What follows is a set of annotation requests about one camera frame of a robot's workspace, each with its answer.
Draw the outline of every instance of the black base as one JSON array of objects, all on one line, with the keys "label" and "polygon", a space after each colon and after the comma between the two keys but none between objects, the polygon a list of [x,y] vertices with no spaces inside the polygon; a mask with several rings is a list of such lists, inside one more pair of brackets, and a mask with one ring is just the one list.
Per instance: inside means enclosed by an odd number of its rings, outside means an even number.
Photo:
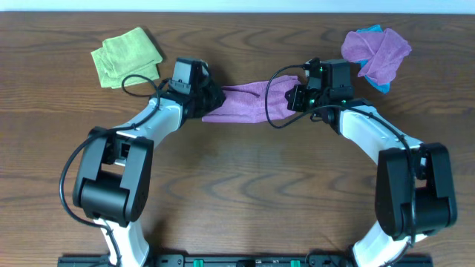
[{"label": "black base", "polygon": [[[100,257],[60,257],[58,267],[96,267],[107,266],[108,256]],[[394,266],[397,267],[433,267],[430,257],[404,257]],[[310,254],[307,257],[273,256],[183,256],[164,254],[150,257],[145,267],[354,267],[341,255]]]}]

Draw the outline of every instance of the brown tabletop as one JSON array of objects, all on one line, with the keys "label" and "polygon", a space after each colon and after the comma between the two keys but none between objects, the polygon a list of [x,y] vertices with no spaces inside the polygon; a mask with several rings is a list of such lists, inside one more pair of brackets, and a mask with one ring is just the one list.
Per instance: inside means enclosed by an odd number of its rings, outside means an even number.
[{"label": "brown tabletop", "polygon": [[[145,107],[100,87],[90,52],[104,39],[144,27],[166,58],[163,77],[176,57],[193,56],[222,85],[239,85],[315,56],[341,58],[347,32],[373,24],[393,28],[413,51],[385,95],[357,78],[355,65],[356,95],[451,153],[459,220],[411,252],[430,253],[436,266],[475,266],[475,17],[193,13],[0,15],[0,266],[54,266],[63,254],[108,251],[58,195],[60,171],[88,131]],[[70,203],[78,164],[65,185]],[[190,254],[344,250],[376,220],[375,182],[370,158],[323,123],[302,119],[277,131],[266,122],[190,120],[154,153],[142,223],[156,249]]]}]

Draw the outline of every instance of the purple towel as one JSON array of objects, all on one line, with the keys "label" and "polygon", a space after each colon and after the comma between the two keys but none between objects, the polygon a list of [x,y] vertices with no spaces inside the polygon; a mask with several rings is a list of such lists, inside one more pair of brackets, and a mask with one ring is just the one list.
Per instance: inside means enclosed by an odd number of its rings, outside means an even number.
[{"label": "purple towel", "polygon": [[[285,92],[299,85],[297,76],[281,76],[274,79],[269,88],[268,107],[272,120],[285,119],[294,111],[287,110]],[[264,97],[267,82],[223,87],[226,101],[203,117],[204,122],[257,123],[267,120]]]},{"label": "purple towel", "polygon": [[341,55],[349,62],[367,60],[358,77],[367,76],[377,85],[385,85],[396,78],[402,59],[411,52],[410,45],[391,29],[383,33],[349,32],[341,46]]}]

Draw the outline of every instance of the wooden table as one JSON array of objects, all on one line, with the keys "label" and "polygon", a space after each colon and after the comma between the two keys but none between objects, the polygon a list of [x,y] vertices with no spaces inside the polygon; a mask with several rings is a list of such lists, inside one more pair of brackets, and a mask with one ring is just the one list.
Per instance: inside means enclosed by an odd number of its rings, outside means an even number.
[{"label": "wooden table", "polygon": [[[141,26],[166,58],[163,77],[177,56],[193,56],[222,85],[238,85],[314,56],[341,58],[347,32],[373,24],[393,28],[413,51],[386,95],[356,78],[355,66],[356,94],[451,153],[459,220],[413,252],[431,253],[436,266],[475,266],[475,17],[191,13],[0,14],[0,266],[108,251],[58,197],[59,173],[87,132],[145,106],[99,86],[90,52],[102,40]],[[78,164],[65,186],[70,203]],[[277,131],[192,120],[154,153],[144,232],[155,248],[190,254],[344,250],[375,222],[375,178],[369,157],[323,123]]]}]

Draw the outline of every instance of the green cloth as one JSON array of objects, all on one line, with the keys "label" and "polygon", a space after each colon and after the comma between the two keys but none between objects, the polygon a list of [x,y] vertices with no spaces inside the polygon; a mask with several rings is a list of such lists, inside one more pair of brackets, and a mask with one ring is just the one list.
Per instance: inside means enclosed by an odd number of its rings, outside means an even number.
[{"label": "green cloth", "polygon": [[[151,80],[159,78],[156,64],[163,59],[142,28],[106,39],[102,47],[91,52],[102,88],[120,88],[130,74],[139,74]],[[133,77],[125,85],[136,85],[146,80]]]}]

